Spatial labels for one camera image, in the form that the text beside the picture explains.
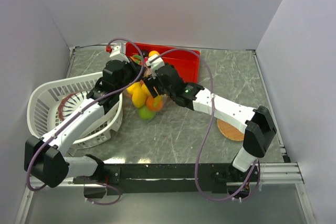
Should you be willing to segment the yellow orange fruit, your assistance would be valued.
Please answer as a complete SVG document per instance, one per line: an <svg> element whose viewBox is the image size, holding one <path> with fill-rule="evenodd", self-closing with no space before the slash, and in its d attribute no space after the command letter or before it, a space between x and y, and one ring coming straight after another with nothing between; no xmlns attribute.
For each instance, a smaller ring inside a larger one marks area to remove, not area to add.
<svg viewBox="0 0 336 224"><path fill-rule="evenodd" d="M147 86L145 84L143 84L141 86L141 90L146 94L147 97L151 96L151 93L150 93L150 91L148 90L148 88L147 88Z"/></svg>

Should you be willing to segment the yellow fruit front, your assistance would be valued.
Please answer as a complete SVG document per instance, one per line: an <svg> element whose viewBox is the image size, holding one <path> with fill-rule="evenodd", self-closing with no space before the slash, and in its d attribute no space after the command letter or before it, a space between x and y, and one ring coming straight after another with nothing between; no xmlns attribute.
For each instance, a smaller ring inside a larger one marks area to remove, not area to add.
<svg viewBox="0 0 336 224"><path fill-rule="evenodd" d="M141 82L135 82L134 84L132 84L127 88L127 93L133 95L133 93L140 88L141 88Z"/></svg>

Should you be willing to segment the orange tangerine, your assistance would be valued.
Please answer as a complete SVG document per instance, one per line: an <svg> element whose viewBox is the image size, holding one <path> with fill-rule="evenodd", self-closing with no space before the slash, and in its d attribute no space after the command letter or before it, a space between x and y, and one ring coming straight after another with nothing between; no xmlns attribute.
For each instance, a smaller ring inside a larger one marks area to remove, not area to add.
<svg viewBox="0 0 336 224"><path fill-rule="evenodd" d="M157 97L149 97L146 101L146 106L149 110L157 112L160 111L163 107L163 100L160 95Z"/></svg>

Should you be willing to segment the yellow pear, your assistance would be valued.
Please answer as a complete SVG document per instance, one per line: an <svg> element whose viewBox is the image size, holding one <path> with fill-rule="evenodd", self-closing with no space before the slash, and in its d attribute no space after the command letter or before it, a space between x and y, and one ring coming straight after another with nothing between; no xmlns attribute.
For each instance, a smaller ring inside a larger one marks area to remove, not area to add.
<svg viewBox="0 0 336 224"><path fill-rule="evenodd" d="M141 89L135 89L132 94L132 103L136 108L141 108L146 104L147 95Z"/></svg>

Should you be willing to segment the clear zip bag orange zipper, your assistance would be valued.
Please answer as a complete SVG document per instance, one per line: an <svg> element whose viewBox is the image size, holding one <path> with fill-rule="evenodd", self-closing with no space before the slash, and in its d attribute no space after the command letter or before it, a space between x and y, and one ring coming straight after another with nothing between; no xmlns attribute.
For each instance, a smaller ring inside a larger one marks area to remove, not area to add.
<svg viewBox="0 0 336 224"><path fill-rule="evenodd" d="M166 95L154 97L148 90L143 80L135 82L125 91L126 96L131 99L133 106L138 110L138 115L143 121L151 121L160 112L166 101Z"/></svg>

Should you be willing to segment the green lime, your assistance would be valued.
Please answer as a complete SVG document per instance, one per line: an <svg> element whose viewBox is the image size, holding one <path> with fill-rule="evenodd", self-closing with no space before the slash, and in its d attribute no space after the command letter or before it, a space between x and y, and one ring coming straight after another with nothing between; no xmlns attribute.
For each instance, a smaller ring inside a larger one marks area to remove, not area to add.
<svg viewBox="0 0 336 224"><path fill-rule="evenodd" d="M150 121L155 117L155 112L151 111L147 106L139 108L139 117L144 121Z"/></svg>

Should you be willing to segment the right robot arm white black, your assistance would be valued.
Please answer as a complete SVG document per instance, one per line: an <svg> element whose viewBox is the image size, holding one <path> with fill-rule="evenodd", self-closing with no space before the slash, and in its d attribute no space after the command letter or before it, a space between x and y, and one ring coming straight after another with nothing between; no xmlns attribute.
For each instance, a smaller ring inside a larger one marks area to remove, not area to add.
<svg viewBox="0 0 336 224"><path fill-rule="evenodd" d="M269 110L264 106L255 109L240 105L211 93L202 85L184 82L168 63L146 65L151 74L144 78L144 83L154 97L166 94L178 106L213 115L243 133L243 145L229 169L233 180L242 181L250 165L265 156L277 133Z"/></svg>

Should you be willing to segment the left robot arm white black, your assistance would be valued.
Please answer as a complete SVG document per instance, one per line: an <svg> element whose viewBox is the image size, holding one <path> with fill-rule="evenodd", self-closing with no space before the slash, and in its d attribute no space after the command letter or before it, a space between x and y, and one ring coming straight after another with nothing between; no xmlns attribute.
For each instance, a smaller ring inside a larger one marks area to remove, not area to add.
<svg viewBox="0 0 336 224"><path fill-rule="evenodd" d="M24 170L54 188L65 178L86 176L92 183L105 177L104 162L92 155L66 158L71 145L94 122L106 115L119 101L123 90L139 81L144 65L133 61L110 60L82 104L62 123L40 138L25 143Z"/></svg>

